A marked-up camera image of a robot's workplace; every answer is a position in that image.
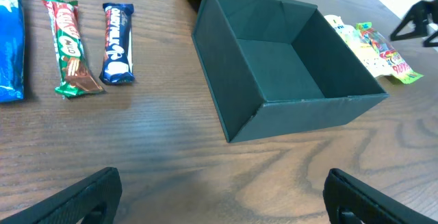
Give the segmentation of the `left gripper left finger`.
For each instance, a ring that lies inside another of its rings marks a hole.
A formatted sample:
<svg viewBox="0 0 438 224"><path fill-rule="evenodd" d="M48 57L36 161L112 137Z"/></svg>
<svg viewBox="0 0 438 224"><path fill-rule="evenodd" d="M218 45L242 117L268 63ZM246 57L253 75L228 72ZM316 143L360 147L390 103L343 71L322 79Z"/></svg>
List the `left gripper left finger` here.
<svg viewBox="0 0 438 224"><path fill-rule="evenodd" d="M106 167L1 222L112 224L122 192L118 169Z"/></svg>

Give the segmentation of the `yellow Hacks candy bag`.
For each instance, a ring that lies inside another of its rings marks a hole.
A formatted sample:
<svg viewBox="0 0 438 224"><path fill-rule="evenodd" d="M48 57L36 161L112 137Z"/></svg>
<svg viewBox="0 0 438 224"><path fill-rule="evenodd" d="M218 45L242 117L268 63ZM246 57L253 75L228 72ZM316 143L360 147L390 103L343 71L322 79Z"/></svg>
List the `yellow Hacks candy bag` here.
<svg viewBox="0 0 438 224"><path fill-rule="evenodd" d="M324 18L373 77L390 75L391 72L388 65L379 54L377 54L371 44L361 35L359 30L352 25L345 24L340 16L330 14L324 16Z"/></svg>

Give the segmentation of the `blue Oreo cookie pack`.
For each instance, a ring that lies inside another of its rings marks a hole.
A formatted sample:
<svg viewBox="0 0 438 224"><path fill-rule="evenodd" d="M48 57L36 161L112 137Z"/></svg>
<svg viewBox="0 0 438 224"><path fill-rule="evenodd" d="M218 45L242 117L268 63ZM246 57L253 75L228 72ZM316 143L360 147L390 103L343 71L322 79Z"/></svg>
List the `blue Oreo cookie pack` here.
<svg viewBox="0 0 438 224"><path fill-rule="evenodd" d="M25 22L22 0L1 0L1 102L24 99Z"/></svg>

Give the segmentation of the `green Haribo gummy bag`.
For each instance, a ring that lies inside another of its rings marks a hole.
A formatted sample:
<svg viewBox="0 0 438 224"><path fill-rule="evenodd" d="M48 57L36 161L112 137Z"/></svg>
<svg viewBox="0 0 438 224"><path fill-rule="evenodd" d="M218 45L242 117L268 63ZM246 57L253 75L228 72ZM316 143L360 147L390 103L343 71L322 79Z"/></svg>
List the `green Haribo gummy bag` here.
<svg viewBox="0 0 438 224"><path fill-rule="evenodd" d="M423 75L415 72L396 51L389 41L372 27L371 22L357 23L356 29L369 42L373 50L378 54L380 63L367 63L379 71L379 75L392 76L403 84L412 84Z"/></svg>

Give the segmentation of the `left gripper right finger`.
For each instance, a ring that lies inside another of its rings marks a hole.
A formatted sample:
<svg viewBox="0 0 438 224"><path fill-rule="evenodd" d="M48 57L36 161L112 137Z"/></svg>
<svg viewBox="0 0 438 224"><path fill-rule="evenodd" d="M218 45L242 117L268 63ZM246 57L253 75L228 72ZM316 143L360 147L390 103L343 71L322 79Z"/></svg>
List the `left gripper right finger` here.
<svg viewBox="0 0 438 224"><path fill-rule="evenodd" d="M340 169L328 172L323 198L332 224L437 224Z"/></svg>

